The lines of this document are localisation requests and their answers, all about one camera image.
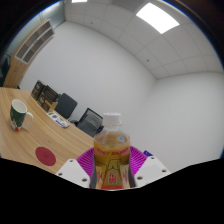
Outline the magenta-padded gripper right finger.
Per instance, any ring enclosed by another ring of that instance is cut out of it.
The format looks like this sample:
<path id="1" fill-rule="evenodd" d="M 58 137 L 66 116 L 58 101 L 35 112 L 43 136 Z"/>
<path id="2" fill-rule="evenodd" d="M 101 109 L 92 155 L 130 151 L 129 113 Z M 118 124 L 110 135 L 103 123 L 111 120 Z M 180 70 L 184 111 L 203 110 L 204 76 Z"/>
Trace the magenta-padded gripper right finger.
<path id="1" fill-rule="evenodd" d="M 170 174 L 160 160 L 148 151 L 130 147 L 129 184 L 131 188 L 146 186 Z"/>

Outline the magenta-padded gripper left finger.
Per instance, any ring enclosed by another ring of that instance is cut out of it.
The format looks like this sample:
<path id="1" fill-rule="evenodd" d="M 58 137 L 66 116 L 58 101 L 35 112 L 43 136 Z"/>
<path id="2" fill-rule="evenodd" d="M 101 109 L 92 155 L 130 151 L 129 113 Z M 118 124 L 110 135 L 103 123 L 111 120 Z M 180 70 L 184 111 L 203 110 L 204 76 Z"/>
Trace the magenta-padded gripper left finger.
<path id="1" fill-rule="evenodd" d="M 68 159 L 56 175 L 78 186 L 94 189 L 97 182 L 94 149 L 87 150 L 77 159 Z"/>

